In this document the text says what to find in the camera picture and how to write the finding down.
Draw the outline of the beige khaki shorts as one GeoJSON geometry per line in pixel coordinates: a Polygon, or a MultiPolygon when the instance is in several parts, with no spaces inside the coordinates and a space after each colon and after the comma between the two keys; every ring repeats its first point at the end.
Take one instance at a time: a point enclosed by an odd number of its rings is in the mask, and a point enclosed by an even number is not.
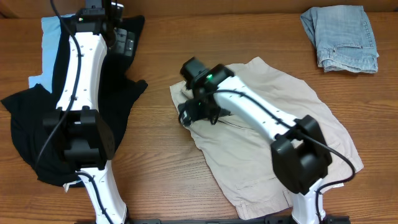
{"type": "Polygon", "coordinates": [[[303,81],[256,57],[206,68],[191,58],[170,87],[179,121],[243,220],[292,209],[325,223],[323,194],[363,163],[346,128],[303,81]]]}

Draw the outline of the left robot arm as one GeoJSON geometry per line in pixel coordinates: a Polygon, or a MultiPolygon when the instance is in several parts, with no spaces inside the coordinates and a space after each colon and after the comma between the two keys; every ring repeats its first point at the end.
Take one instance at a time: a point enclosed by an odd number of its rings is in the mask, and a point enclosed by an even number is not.
{"type": "Polygon", "coordinates": [[[106,54],[132,54],[133,40],[118,28],[123,9],[112,1],[86,1],[70,25],[60,22],[70,36],[67,75],[55,111],[43,120],[49,132],[45,143],[52,144],[85,186],[95,223],[129,223],[112,171],[114,135],[98,106],[106,54]]]}

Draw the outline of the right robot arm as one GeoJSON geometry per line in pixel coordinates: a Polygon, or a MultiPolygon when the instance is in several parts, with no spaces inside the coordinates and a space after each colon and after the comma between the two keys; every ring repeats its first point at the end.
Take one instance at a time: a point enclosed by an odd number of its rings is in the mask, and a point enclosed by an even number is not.
{"type": "Polygon", "coordinates": [[[271,147],[272,168],[277,179],[294,195],[291,220],[295,223],[323,223],[326,217],[318,193],[332,162],[318,122],[282,111],[258,94],[223,64],[208,69],[195,57],[180,70],[193,98],[178,106],[180,123],[239,116],[271,147]]]}

